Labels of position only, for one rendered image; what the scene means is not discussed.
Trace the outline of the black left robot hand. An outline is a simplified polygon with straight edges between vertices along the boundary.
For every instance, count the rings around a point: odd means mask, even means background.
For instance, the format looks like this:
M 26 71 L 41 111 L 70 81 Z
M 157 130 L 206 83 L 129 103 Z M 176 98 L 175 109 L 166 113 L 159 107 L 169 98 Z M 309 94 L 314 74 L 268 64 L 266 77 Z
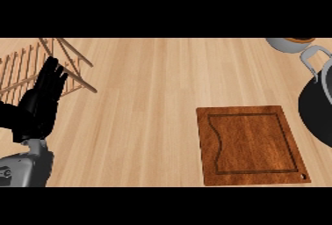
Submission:
M 13 142 L 44 140 L 49 135 L 66 79 L 67 74 L 58 66 L 58 60 L 49 56 L 38 72 L 33 87 L 24 92 L 17 105 L 5 104 L 0 100 L 0 128 L 11 130 Z

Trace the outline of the brown wooden cutting board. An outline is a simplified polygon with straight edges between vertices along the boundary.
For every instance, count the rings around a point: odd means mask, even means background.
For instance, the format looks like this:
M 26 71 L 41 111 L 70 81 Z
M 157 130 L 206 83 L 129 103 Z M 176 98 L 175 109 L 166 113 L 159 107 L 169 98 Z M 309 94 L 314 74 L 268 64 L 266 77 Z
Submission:
M 198 107 L 196 114 L 203 185 L 309 181 L 278 105 Z

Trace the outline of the wooden dish rack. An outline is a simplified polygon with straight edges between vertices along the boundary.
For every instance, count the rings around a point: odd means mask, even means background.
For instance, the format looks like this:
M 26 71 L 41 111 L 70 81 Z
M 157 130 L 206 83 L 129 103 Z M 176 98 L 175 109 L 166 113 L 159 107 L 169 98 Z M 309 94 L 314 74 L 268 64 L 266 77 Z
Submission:
M 69 75 L 60 96 L 79 88 L 97 92 L 79 74 L 79 63 L 83 62 L 89 67 L 92 64 L 77 49 L 63 38 L 38 38 L 33 44 L 0 57 L 0 100 L 5 104 L 17 105 L 35 84 L 38 71 L 49 56 L 58 59 L 58 66 Z

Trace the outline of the grey bowl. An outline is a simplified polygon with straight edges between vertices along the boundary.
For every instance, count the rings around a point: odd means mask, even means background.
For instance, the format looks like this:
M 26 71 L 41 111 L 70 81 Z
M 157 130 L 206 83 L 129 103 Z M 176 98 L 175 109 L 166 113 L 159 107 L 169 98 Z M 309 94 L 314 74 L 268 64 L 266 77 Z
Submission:
M 314 41 L 314 38 L 266 38 L 269 46 L 283 53 L 299 53 Z

